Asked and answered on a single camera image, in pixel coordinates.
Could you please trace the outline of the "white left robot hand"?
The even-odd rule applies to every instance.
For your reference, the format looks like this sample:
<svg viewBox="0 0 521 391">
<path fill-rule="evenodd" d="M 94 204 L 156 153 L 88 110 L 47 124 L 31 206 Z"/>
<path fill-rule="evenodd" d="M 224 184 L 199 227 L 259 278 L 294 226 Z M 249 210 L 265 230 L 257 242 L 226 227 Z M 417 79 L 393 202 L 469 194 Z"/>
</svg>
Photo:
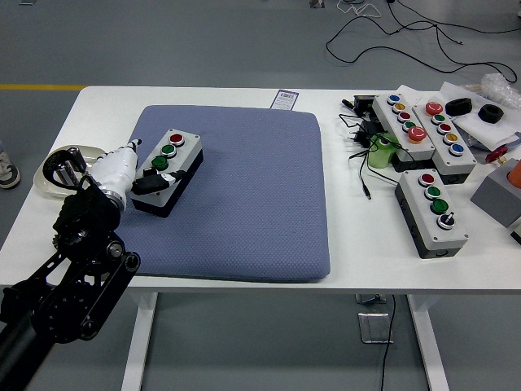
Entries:
<svg viewBox="0 0 521 391">
<path fill-rule="evenodd" d="M 137 146 L 141 139 L 129 141 L 125 146 L 100 156 L 90 169 L 90 175 L 107 195 L 125 198 L 129 191 L 138 196 L 165 190 L 180 182 L 186 171 L 151 174 L 136 179 L 138 168 Z"/>
</svg>

